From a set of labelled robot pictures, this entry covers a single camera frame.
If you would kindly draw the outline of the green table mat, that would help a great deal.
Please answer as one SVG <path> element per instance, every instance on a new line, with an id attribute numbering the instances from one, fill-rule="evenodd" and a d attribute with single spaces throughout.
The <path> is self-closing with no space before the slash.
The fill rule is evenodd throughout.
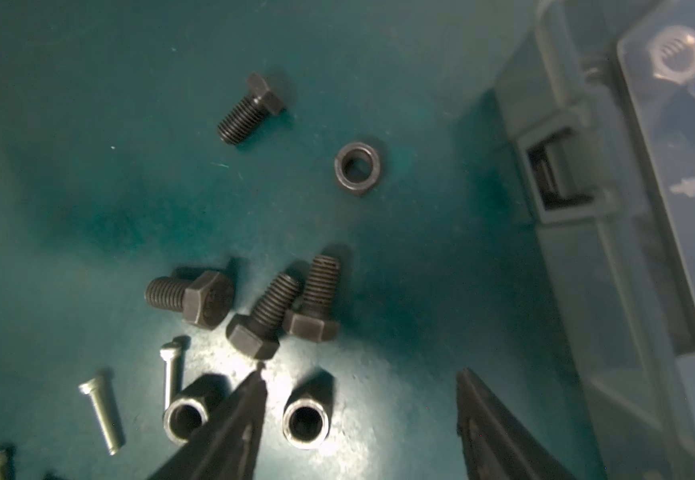
<path id="1" fill-rule="evenodd" d="M 257 365 L 223 329 L 151 308 L 162 275 L 226 272 L 247 312 L 319 253 L 336 340 L 261 365 L 259 479 L 463 479 L 469 368 L 579 479 L 607 470 L 491 86 L 535 1 L 0 1 L 0 450 L 19 479 L 145 479 L 175 453 L 160 347 L 233 389 Z M 257 72 L 286 108 L 217 126 Z M 351 142 L 381 156 L 363 196 Z M 104 376 L 111 456 L 79 385 Z M 331 388 L 317 449 L 292 392 Z"/>

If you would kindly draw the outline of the black hex bolt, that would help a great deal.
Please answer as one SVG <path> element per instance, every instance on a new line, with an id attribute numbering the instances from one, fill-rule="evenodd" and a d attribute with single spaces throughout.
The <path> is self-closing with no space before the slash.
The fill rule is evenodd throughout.
<path id="1" fill-rule="evenodd" d="M 228 316 L 235 300 L 235 285 L 225 274 L 207 270 L 194 280 L 159 277 L 145 291 L 147 304 L 181 313 L 190 325 L 216 329 Z"/>
<path id="2" fill-rule="evenodd" d="M 318 255 L 314 258 L 298 308 L 290 308 L 283 328 L 289 335 L 311 342 L 334 340 L 340 324 L 331 310 L 339 283 L 341 264 L 337 258 Z"/>
<path id="3" fill-rule="evenodd" d="M 271 360 L 280 348 L 279 330 L 299 296 L 301 282 L 282 272 L 268 286 L 248 315 L 236 314 L 226 337 L 231 346 L 253 360 Z"/>

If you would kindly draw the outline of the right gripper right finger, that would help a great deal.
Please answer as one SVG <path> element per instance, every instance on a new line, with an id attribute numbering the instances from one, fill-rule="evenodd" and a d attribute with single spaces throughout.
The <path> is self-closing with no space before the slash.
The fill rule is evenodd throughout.
<path id="1" fill-rule="evenodd" d="M 571 479 L 469 368 L 457 372 L 457 435 L 469 479 Z"/>

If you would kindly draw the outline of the clear plastic compartment organizer box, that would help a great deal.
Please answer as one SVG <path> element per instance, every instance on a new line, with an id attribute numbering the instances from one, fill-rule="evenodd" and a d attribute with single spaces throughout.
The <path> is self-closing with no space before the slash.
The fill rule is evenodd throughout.
<path id="1" fill-rule="evenodd" d="M 493 92 L 611 479 L 695 479 L 695 1 L 544 1 Z"/>

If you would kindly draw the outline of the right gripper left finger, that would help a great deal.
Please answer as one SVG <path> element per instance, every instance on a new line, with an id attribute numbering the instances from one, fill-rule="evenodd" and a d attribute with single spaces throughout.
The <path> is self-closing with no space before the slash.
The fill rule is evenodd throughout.
<path id="1" fill-rule="evenodd" d="M 159 467 L 152 479 L 252 479 L 257 465 L 268 398 L 267 384 L 254 371 L 229 396 L 223 396 L 209 421 Z"/>

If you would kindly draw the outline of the black nut upper right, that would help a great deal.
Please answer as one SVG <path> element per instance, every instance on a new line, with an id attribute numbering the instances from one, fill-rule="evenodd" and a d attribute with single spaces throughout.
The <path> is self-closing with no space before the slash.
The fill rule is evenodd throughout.
<path id="1" fill-rule="evenodd" d="M 351 142 L 336 155 L 334 169 L 337 182 L 347 192 L 363 196 L 379 181 L 381 156 L 367 143 Z"/>

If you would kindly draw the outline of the black nut lower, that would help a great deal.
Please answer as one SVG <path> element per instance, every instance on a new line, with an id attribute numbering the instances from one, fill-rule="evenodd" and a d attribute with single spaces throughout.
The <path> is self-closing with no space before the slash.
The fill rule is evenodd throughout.
<path id="1" fill-rule="evenodd" d="M 283 436 L 301 450 L 319 448 L 332 427 L 334 396 L 331 388 L 302 385 L 292 392 L 283 419 Z"/>

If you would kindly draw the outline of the thin black screw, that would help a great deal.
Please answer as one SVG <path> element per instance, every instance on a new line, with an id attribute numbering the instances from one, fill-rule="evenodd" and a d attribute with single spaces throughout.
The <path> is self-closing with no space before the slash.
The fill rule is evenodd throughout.
<path id="1" fill-rule="evenodd" d="M 164 362 L 164 410 L 169 408 L 180 391 L 183 353 L 183 345 L 175 341 L 168 342 L 160 348 L 160 357 Z"/>

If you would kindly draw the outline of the thin silver screw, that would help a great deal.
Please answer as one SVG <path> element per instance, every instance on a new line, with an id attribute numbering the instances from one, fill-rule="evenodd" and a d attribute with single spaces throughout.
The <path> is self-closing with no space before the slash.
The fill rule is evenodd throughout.
<path id="1" fill-rule="evenodd" d="M 111 456 L 117 455 L 124 440 L 109 396 L 107 380 L 104 376 L 95 376 L 80 384 L 79 392 L 91 401 L 108 453 Z"/>

